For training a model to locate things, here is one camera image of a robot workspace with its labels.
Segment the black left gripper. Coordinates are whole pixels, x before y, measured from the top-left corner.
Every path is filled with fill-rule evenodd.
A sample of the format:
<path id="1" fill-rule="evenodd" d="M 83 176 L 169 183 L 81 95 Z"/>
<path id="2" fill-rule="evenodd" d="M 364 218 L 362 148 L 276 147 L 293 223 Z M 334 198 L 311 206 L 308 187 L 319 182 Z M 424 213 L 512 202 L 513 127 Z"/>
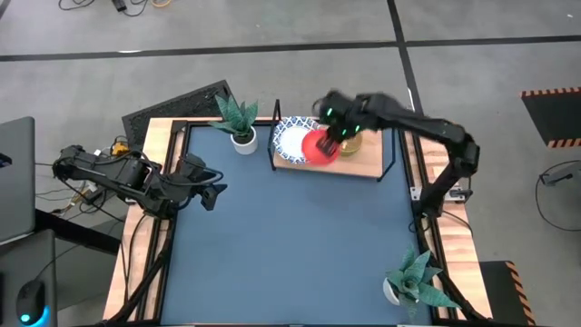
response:
<path id="1" fill-rule="evenodd" d="M 195 173 L 193 176 L 183 173 L 175 173 L 174 181 L 176 183 L 185 183 L 185 186 L 179 186 L 174 201 L 183 203 L 195 195 L 201 196 L 201 204 L 205 210 L 213 210 L 217 196 L 226 190 L 226 184 L 214 184 L 216 174 L 208 171 Z"/>

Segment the green plant in white pot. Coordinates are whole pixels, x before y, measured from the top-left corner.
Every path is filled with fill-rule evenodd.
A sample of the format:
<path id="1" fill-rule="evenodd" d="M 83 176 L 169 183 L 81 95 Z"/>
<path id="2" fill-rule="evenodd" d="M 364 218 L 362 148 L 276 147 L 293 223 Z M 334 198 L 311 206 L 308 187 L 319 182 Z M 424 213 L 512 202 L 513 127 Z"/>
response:
<path id="1" fill-rule="evenodd" d="M 232 95 L 228 98 L 215 95 L 214 99 L 222 120 L 210 121 L 209 125 L 228 134 L 238 154 L 253 154 L 258 148 L 257 132 L 253 127 L 258 114 L 258 103 L 237 104 Z"/>
<path id="2" fill-rule="evenodd" d="M 429 265 L 432 253 L 426 250 L 417 254 L 409 247 L 398 269 L 385 272 L 382 290 L 391 304 L 403 307 L 414 321 L 421 303 L 430 307 L 459 309 L 460 306 L 443 291 L 429 283 L 443 270 Z"/>

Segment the black mat with hazard stripes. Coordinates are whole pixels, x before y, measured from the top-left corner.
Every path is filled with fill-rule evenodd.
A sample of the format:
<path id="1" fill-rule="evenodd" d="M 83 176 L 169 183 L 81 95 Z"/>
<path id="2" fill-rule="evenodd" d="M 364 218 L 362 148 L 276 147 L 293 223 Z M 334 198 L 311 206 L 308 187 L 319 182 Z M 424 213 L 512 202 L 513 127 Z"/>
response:
<path id="1" fill-rule="evenodd" d="M 548 148 L 581 147 L 581 87 L 523 91 L 520 98 Z"/>
<path id="2" fill-rule="evenodd" d="M 511 261 L 480 262 L 489 306 L 496 322 L 535 326 L 524 285 Z"/>

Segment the black floor beam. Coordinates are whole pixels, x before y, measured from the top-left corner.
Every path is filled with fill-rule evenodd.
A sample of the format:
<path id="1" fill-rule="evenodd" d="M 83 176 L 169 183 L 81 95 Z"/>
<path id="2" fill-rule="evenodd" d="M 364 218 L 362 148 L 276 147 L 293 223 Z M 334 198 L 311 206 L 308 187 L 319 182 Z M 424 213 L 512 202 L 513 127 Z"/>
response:
<path id="1" fill-rule="evenodd" d="M 71 223 L 51 213 L 35 210 L 34 232 L 51 230 L 59 239 L 102 253 L 116 255 L 121 241 L 106 233 Z"/>

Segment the red plastic bowl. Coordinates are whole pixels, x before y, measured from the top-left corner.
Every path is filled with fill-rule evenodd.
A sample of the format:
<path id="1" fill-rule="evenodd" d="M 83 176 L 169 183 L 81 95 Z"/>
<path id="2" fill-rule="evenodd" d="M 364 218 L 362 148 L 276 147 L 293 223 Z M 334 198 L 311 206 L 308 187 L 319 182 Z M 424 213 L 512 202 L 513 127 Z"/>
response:
<path id="1" fill-rule="evenodd" d="M 340 143 L 338 151 L 335 154 L 322 153 L 316 146 L 316 142 L 322 136 L 329 138 L 330 143 L 334 142 L 327 134 L 325 130 L 314 130 L 308 132 L 302 140 L 301 150 L 304 154 L 306 161 L 314 165 L 327 165 L 333 163 L 340 154 Z"/>

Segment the black computer mouse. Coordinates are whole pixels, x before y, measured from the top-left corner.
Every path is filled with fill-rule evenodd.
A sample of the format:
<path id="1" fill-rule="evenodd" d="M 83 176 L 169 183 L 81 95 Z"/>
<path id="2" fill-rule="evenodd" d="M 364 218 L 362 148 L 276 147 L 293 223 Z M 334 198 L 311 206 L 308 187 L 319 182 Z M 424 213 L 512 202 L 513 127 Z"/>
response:
<path id="1" fill-rule="evenodd" d="M 42 281 L 33 279 L 20 288 L 15 300 L 15 311 L 23 327 L 40 327 L 46 322 L 50 313 Z"/>

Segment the black metal table frame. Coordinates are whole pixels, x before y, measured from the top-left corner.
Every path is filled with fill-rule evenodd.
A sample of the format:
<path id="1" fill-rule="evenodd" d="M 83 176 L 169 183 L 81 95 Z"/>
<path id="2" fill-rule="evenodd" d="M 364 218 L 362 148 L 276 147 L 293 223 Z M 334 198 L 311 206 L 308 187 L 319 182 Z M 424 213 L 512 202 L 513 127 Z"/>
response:
<path id="1" fill-rule="evenodd" d="M 428 176 L 442 170 L 441 145 L 427 140 L 414 144 L 408 133 L 395 132 L 396 162 L 383 180 L 321 173 L 330 195 L 344 197 L 348 183 L 371 191 L 378 222 L 356 212 L 345 224 L 325 223 L 315 215 L 309 186 L 315 173 L 277 168 L 264 147 L 255 154 L 233 151 L 226 134 L 202 118 L 154 118 L 144 150 L 156 161 L 176 162 L 195 153 L 224 172 L 226 191 L 208 212 L 197 201 L 181 210 L 157 233 L 169 239 L 169 261 L 151 291 L 151 315 L 164 325 L 197 325 L 205 312 L 216 311 L 220 325 L 387 325 L 403 322 L 406 312 L 391 304 L 381 290 L 387 269 L 398 265 L 409 246 L 418 242 L 411 227 L 409 186 L 419 181 L 417 153 L 429 160 Z M 209 246 L 193 237 L 206 234 L 208 223 L 226 223 L 231 207 L 241 199 L 242 177 L 249 178 L 253 198 L 240 220 L 233 223 L 240 251 L 222 268 L 226 276 L 246 277 L 240 291 L 223 302 L 222 286 L 202 276 L 224 245 L 214 236 Z"/>

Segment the blue patterned white plate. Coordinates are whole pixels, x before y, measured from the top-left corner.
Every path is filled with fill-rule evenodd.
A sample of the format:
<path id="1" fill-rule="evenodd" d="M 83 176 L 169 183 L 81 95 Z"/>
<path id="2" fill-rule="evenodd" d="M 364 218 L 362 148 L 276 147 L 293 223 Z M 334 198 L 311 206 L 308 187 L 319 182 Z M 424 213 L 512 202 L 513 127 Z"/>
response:
<path id="1" fill-rule="evenodd" d="M 291 164 L 305 164 L 307 159 L 302 151 L 302 141 L 309 132 L 319 128 L 319 123 L 307 116 L 282 118 L 273 132 L 272 144 L 276 153 Z"/>

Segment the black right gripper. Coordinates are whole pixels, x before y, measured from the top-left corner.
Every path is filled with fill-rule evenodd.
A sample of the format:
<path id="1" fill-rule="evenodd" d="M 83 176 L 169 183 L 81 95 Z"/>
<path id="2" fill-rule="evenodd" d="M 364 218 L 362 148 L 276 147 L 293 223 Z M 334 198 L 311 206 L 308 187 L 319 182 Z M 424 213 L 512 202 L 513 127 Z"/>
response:
<path id="1" fill-rule="evenodd" d="M 363 131 L 359 117 L 361 101 L 347 97 L 337 90 L 331 90 L 316 100 L 312 105 L 312 114 L 319 122 L 327 126 L 327 135 L 316 142 L 322 153 L 335 154 L 339 145 L 334 142 L 343 142 Z"/>

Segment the black perforated floor mat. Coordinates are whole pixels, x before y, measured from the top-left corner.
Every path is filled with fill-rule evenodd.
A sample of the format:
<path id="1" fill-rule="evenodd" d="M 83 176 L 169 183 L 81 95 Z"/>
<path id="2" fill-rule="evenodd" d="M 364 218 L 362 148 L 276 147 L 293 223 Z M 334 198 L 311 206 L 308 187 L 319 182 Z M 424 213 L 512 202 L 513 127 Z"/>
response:
<path id="1" fill-rule="evenodd" d="M 225 99 L 231 96 L 231 89 L 225 80 L 127 114 L 122 117 L 125 136 L 131 145 L 142 147 L 152 118 L 220 116 L 216 95 Z"/>

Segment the blue table mat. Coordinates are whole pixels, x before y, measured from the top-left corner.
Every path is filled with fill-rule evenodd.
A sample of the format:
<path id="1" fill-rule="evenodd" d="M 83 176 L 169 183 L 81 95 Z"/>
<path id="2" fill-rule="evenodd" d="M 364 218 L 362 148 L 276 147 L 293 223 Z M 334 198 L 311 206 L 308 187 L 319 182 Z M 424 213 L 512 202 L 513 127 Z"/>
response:
<path id="1" fill-rule="evenodd" d="M 181 210 L 161 321 L 396 324 L 408 314 L 382 291 L 385 274 L 417 243 L 399 139 L 386 134 L 386 177 L 272 168 L 269 128 L 254 154 L 237 154 L 211 127 L 190 131 L 189 152 L 221 171 L 212 211 Z"/>

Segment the dark grey side desk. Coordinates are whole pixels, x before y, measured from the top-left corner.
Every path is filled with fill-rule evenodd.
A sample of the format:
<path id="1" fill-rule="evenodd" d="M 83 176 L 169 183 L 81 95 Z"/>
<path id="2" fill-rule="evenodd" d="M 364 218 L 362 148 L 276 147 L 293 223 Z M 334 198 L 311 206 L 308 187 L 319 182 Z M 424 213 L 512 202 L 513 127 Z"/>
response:
<path id="1" fill-rule="evenodd" d="M 0 246 L 0 327 L 57 327 L 54 258 L 54 233 L 49 230 Z M 16 297 L 34 279 L 44 285 L 43 316 L 25 326 L 16 314 Z"/>

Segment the grey laptop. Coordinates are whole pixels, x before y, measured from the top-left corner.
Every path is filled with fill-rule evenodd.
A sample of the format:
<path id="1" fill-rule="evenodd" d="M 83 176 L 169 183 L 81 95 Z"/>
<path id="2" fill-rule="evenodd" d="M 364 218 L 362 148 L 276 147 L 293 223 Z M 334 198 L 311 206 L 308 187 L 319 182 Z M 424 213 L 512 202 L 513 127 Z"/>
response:
<path id="1" fill-rule="evenodd" d="M 34 118 L 0 124 L 0 243 L 30 233 L 35 220 Z"/>

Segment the wooden shelf with black frame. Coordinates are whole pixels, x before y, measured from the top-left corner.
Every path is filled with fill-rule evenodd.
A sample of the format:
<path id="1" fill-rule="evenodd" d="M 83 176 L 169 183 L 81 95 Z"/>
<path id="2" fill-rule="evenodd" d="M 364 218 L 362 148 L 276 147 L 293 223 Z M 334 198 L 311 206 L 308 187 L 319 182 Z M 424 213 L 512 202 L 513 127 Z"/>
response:
<path id="1" fill-rule="evenodd" d="M 390 133 L 391 158 L 387 166 L 384 165 L 383 159 L 383 133 L 371 131 L 363 131 L 356 136 L 359 148 L 353 154 L 346 156 L 340 154 L 332 163 L 316 165 L 308 163 L 302 156 L 293 157 L 288 154 L 284 149 L 282 138 L 288 130 L 291 130 L 291 139 L 288 141 L 291 146 L 291 152 L 296 155 L 302 154 L 301 139 L 294 142 L 294 135 L 304 136 L 313 128 L 320 127 L 317 123 L 317 118 L 307 116 L 283 117 L 281 115 L 280 100 L 277 99 L 272 118 L 267 121 L 267 124 L 271 127 L 267 151 L 273 171 L 277 168 L 283 168 L 319 173 L 336 173 L 375 178 L 380 182 L 396 162 L 397 151 L 395 149 L 396 136 L 394 131 Z"/>

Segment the yellow plastic bowl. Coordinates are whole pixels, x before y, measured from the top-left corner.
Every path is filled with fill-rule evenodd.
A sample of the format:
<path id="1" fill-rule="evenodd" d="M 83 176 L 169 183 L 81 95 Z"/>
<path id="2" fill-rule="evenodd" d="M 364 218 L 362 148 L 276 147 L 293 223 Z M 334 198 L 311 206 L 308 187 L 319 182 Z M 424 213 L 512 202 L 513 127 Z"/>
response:
<path id="1" fill-rule="evenodd" d="M 340 155 L 343 157 L 351 156 L 360 149 L 361 145 L 362 145 L 362 133 L 359 133 L 341 143 Z"/>

